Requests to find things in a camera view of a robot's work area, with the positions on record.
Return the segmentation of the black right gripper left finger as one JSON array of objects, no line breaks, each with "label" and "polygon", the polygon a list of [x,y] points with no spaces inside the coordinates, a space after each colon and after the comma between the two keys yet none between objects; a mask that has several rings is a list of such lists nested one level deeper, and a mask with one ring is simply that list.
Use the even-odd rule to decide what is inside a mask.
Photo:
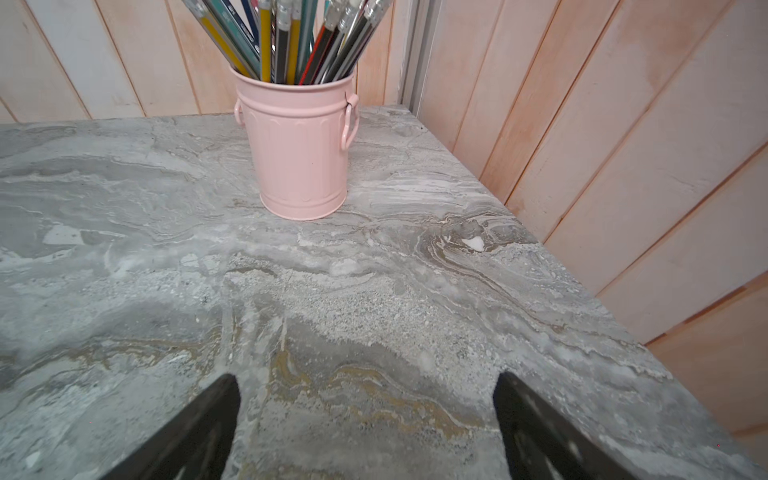
[{"label": "black right gripper left finger", "polygon": [[132,454],[106,479],[220,479],[237,427],[241,394],[223,374]]}]

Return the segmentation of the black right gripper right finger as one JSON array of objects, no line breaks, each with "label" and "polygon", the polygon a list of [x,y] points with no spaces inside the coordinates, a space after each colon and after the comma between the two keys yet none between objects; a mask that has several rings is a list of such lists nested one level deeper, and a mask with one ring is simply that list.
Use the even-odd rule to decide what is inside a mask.
[{"label": "black right gripper right finger", "polygon": [[540,395],[509,371],[493,405],[513,479],[633,479]]}]

